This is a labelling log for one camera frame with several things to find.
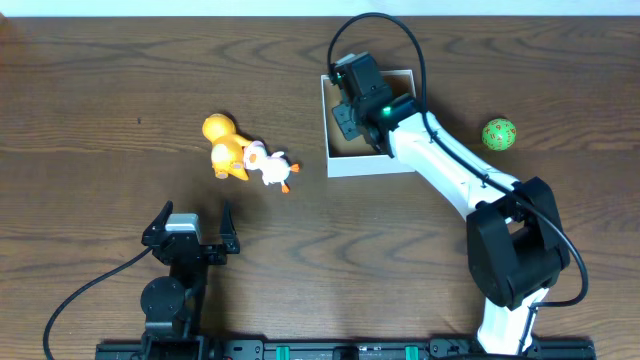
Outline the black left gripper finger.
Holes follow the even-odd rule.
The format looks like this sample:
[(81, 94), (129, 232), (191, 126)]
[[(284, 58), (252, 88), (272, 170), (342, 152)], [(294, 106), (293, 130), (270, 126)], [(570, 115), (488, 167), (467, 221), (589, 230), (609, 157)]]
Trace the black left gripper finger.
[(168, 237), (166, 224), (173, 213), (173, 202), (167, 201), (156, 218), (142, 233), (141, 243), (144, 246), (160, 246)]
[(224, 245), (238, 244), (237, 232), (232, 220), (231, 205), (229, 202), (224, 203), (220, 221), (219, 235)]

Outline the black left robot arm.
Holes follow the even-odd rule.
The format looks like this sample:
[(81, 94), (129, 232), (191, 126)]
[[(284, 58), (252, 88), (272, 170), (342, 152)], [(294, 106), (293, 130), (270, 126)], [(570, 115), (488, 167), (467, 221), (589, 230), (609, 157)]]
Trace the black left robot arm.
[(198, 215), (175, 213), (172, 202), (144, 230), (142, 245), (169, 267), (169, 274), (152, 280), (142, 291), (145, 332), (134, 359), (209, 357), (209, 340), (199, 333), (208, 270), (240, 252), (228, 203), (222, 211), (219, 238), (219, 243), (202, 244)]

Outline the green number ball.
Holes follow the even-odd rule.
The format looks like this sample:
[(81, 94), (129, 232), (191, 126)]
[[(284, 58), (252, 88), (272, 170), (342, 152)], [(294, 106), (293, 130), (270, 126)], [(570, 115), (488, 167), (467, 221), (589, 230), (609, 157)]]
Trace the green number ball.
[(516, 142), (517, 129), (515, 125), (504, 118), (490, 120), (482, 129), (483, 144), (493, 151), (505, 151)]

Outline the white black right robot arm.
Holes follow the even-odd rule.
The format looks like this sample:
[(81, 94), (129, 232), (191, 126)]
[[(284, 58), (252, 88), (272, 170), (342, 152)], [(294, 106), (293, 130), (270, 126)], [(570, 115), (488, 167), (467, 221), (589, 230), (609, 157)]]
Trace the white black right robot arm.
[(555, 198), (534, 177), (521, 182), (450, 136), (409, 93), (397, 96), (367, 52), (330, 66), (341, 102), (332, 110), (346, 140), (358, 136), (378, 153), (423, 176), (466, 222), (468, 266), (484, 294), (477, 340), (489, 354), (519, 355), (533, 344), (530, 308), (570, 263)]

